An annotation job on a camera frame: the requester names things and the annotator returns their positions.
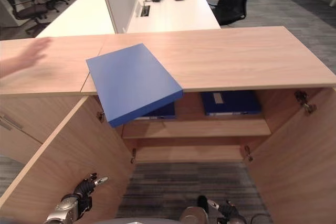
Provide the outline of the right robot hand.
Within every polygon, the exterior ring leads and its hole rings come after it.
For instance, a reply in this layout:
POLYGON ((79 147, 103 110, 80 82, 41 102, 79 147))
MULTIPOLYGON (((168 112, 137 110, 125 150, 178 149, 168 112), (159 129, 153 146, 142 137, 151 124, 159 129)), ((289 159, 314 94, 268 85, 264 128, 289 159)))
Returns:
POLYGON ((228 203, 218 204, 211 199, 208 199, 207 203, 208 203, 209 206, 216 209, 222 215, 222 217, 219 218, 219 220, 221 222, 226 223, 229 220, 231 220, 232 218, 239 216, 239 212, 234 205, 231 205, 231 204, 228 204, 228 203))

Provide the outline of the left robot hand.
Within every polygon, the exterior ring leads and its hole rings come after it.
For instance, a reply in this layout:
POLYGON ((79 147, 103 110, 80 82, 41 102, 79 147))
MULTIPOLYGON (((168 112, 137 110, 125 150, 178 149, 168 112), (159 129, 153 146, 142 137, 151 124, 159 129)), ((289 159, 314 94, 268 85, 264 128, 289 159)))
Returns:
POLYGON ((88 197, 96 187, 107 182, 109 177, 97 177, 97 173, 91 173, 89 177, 81 181, 74 189, 73 194, 80 198, 88 197))

